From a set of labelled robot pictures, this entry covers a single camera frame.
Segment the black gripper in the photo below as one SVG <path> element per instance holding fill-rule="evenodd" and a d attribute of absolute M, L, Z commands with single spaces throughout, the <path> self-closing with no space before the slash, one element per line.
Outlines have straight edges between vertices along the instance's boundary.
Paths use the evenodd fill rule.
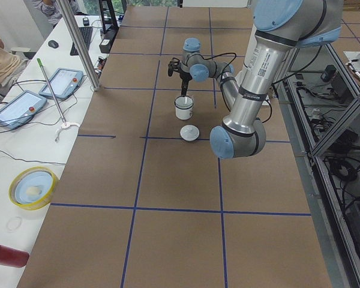
<path fill-rule="evenodd" d="M 193 78 L 190 73 L 185 71 L 180 71 L 179 75 L 182 79 L 181 96 L 184 97 L 187 95 L 189 81 L 191 81 Z"/>

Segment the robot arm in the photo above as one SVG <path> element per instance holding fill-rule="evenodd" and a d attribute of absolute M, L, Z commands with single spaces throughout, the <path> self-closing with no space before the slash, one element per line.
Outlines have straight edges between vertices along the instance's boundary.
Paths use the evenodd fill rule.
<path fill-rule="evenodd" d="M 200 54 L 198 39 L 184 41 L 180 71 L 196 82 L 215 79 L 230 110 L 210 132 L 210 145 L 218 158 L 249 157 L 263 149 L 266 132 L 257 114 L 286 52 L 335 41 L 340 36 L 343 5 L 343 1 L 255 1 L 256 46 L 247 56 L 240 83 L 229 64 Z"/>

